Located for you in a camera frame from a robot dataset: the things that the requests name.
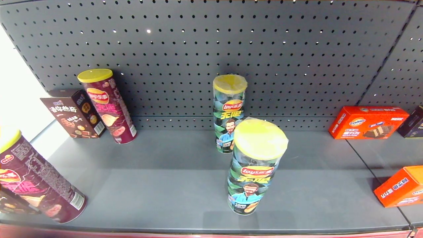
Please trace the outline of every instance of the potato chip can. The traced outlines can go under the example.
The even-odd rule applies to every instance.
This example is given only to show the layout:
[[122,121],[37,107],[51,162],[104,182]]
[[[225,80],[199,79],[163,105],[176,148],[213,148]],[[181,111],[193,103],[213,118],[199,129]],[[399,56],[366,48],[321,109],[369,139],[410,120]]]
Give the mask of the potato chip can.
[[78,75],[107,129],[118,144],[135,139],[137,130],[116,87],[110,69],[90,69]]
[[222,153],[233,151],[234,130],[244,117],[247,81],[239,75],[221,75],[213,80],[213,117],[216,147]]
[[77,218],[87,197],[70,184],[22,136],[0,127],[0,183],[58,223]]
[[275,124],[247,118],[236,127],[234,141],[228,204],[236,214],[250,215],[269,188],[288,139]]

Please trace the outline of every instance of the yellow plastic lid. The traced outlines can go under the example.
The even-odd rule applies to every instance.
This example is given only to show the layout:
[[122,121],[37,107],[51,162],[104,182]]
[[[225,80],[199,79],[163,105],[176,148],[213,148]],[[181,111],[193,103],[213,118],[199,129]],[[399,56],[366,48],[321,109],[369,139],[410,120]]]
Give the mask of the yellow plastic lid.
[[213,87],[225,94],[238,94],[247,88],[247,81],[239,75],[221,75],[214,78]]
[[277,125],[247,118],[235,128],[236,147],[246,156],[262,161],[282,157],[288,148],[288,138]]
[[95,83],[113,76],[110,69],[90,69],[78,74],[78,80],[82,83]]
[[22,136],[18,129],[0,126],[0,153],[12,147]]

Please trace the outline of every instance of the product packaging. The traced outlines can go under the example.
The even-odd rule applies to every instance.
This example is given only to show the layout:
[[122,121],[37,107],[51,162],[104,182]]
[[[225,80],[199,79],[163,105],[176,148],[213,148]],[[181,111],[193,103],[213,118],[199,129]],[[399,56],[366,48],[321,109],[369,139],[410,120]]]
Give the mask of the product packaging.
[[423,138],[423,107],[416,107],[397,131],[405,138]]
[[107,129],[118,144],[135,139],[137,131],[110,69],[90,69],[78,75]]
[[49,95],[41,101],[72,138],[100,137],[104,124],[84,90],[51,90]]
[[386,208],[423,203],[423,166],[402,168],[374,194]]
[[235,213],[250,215],[269,188],[288,139],[275,124],[249,117],[236,127],[234,141],[228,204]]
[[77,218],[87,198],[22,136],[0,127],[0,184],[58,223]]
[[2,186],[0,186],[0,212],[16,214],[41,213],[40,210]]
[[329,132],[335,139],[386,139],[407,117],[399,107],[345,106]]
[[221,75],[213,80],[216,147],[222,153],[233,151],[234,130],[244,117],[246,88],[247,81],[239,75]]

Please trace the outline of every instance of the barcode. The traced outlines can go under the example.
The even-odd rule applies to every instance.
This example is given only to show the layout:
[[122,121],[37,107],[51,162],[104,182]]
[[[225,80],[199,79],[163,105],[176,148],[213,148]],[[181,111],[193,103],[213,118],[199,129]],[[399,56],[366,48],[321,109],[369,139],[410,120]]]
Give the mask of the barcode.
[[71,205],[74,206],[77,210],[80,210],[82,205],[84,204],[84,197],[81,196],[79,193],[75,192],[75,196],[71,201]]
[[94,131],[96,131],[97,135],[100,135],[100,133],[104,130],[104,124],[103,122],[99,122],[96,127],[94,127]]
[[132,135],[132,137],[134,137],[134,136],[135,136],[135,134],[137,134],[137,130],[135,129],[135,126],[134,126],[134,125],[132,125],[132,126],[131,126],[131,128],[130,128],[129,130],[131,131],[131,135]]

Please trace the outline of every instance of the dark navy box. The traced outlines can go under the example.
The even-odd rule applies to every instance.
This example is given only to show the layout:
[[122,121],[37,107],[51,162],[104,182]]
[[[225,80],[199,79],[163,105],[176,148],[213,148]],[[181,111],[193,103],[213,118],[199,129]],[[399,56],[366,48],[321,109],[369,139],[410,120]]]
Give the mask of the dark navy box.
[[397,131],[405,138],[423,138],[423,107],[416,107]]

